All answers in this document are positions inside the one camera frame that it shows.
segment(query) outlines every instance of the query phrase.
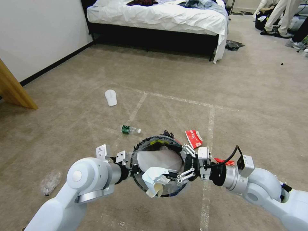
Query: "black bag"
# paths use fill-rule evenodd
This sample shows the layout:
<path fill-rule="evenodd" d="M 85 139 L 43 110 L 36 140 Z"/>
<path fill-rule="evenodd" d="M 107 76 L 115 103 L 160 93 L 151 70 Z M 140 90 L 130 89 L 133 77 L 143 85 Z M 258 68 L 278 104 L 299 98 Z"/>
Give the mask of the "black bag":
<path fill-rule="evenodd" d="M 269 19 L 270 14 L 273 12 L 274 9 L 265 11 L 264 13 L 262 11 L 259 11 L 256 15 L 256 24 L 255 27 L 258 30 L 264 30 L 265 24 L 267 20 Z"/>

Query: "white bedsheet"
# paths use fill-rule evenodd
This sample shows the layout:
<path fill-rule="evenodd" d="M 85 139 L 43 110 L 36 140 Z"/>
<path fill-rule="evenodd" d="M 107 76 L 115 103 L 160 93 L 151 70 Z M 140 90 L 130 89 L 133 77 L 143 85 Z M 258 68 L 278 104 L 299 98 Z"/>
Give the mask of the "white bedsheet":
<path fill-rule="evenodd" d="M 106 6 L 90 6 L 87 17 L 90 22 L 130 27 L 170 30 L 196 34 L 219 34 L 213 62 L 224 54 L 228 19 L 214 10 L 188 9 L 176 2 L 146 6 L 127 6 L 130 1 L 112 0 Z M 200 41 L 196 46 L 206 46 Z"/>

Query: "black baseboard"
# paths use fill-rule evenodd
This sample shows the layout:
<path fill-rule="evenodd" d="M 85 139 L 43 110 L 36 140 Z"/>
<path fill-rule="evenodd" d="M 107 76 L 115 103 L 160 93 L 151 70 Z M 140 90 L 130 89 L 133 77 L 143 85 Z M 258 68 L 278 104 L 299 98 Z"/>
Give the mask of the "black baseboard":
<path fill-rule="evenodd" d="M 41 75 L 45 74 L 46 72 L 50 71 L 51 69 L 59 66 L 60 64 L 64 63 L 65 61 L 69 60 L 70 58 L 74 57 L 78 53 L 82 52 L 83 50 L 87 49 L 88 47 L 92 46 L 94 44 L 94 41 L 88 43 L 87 45 L 79 48 L 78 50 L 74 51 L 73 53 L 70 53 L 69 55 L 65 56 L 64 58 L 56 61 L 55 63 L 49 65 L 48 67 L 44 68 L 43 70 L 35 73 L 34 75 L 31 75 L 30 77 L 24 79 L 20 82 L 21 86 L 25 86 L 26 84 L 30 83 L 31 81 L 35 80 L 36 78 L 40 77 Z"/>

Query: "baseboard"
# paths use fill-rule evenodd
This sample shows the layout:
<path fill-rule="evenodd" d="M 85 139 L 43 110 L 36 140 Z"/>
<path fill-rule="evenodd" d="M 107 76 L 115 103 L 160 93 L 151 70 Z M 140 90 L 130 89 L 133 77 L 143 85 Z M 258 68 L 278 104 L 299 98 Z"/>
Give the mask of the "baseboard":
<path fill-rule="evenodd" d="M 241 11 L 254 13 L 256 11 L 256 9 L 233 7 L 233 12 L 241 12 Z"/>
<path fill-rule="evenodd" d="M 56 61 L 55 63 L 49 65 L 48 67 L 44 68 L 43 70 L 31 75 L 30 77 L 24 79 L 20 82 L 21 86 L 25 86 L 26 84 L 30 83 L 31 81 L 35 80 L 36 78 L 40 77 L 41 75 L 45 74 L 46 72 L 50 71 L 51 69 L 59 66 L 60 64 L 64 63 L 65 61 L 69 60 L 70 58 L 74 57 L 78 53 L 82 52 L 83 50 L 87 49 L 88 47 L 92 46 L 94 44 L 94 41 L 88 43 L 87 45 L 79 48 L 78 50 L 74 51 L 73 53 L 70 53 L 69 55 L 65 56 L 64 58 Z"/>

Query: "white pants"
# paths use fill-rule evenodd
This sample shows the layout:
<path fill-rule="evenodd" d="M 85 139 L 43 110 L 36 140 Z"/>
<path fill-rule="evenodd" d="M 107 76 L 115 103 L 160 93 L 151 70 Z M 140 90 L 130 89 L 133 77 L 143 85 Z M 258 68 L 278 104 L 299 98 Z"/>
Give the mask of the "white pants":
<path fill-rule="evenodd" d="M 274 22 L 276 22 L 283 11 L 286 10 L 281 21 L 281 26 L 278 29 L 280 34 L 286 34 L 300 3 L 301 0 L 280 0 L 267 20 L 264 29 L 266 31 L 272 31 Z"/>
<path fill-rule="evenodd" d="M 253 18 L 256 20 L 256 15 L 262 8 L 270 8 L 273 5 L 276 5 L 279 2 L 279 0 L 261 0 L 257 10 L 253 14 Z"/>

